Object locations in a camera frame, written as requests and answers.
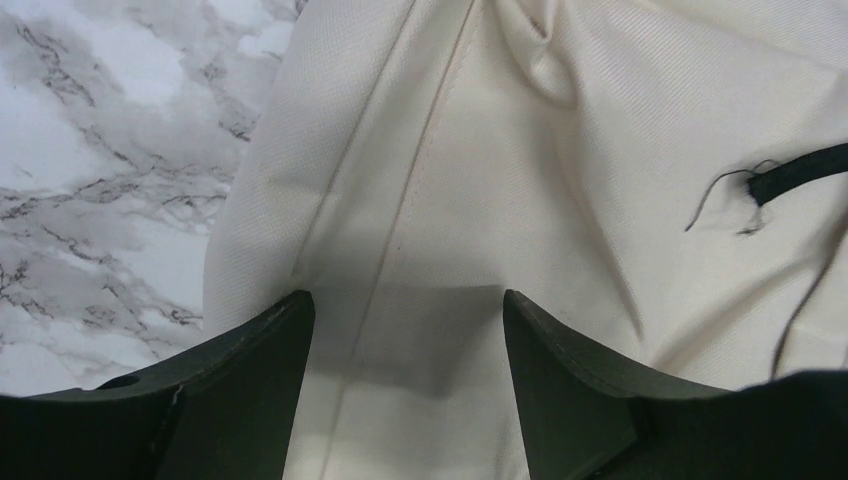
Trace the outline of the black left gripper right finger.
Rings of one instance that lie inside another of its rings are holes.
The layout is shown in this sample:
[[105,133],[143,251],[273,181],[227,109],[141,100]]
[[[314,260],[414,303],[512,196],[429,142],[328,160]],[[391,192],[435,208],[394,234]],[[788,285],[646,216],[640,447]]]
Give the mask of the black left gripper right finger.
[[847,375],[725,391],[640,364],[520,292],[503,327],[534,479],[843,479]]

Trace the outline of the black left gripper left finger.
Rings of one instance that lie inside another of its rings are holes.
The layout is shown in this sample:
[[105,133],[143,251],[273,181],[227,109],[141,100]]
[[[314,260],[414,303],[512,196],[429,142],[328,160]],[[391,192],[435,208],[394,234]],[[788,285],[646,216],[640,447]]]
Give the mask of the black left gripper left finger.
[[1,399],[5,479],[279,479],[312,341],[297,291],[92,389]]

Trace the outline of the beige canvas backpack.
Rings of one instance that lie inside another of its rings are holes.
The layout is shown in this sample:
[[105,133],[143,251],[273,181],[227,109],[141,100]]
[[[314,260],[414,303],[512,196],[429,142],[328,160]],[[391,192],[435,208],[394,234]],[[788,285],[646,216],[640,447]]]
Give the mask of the beige canvas backpack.
[[217,335],[304,289],[287,479],[524,479],[523,292],[723,389],[847,365],[843,1],[311,1],[208,245]]

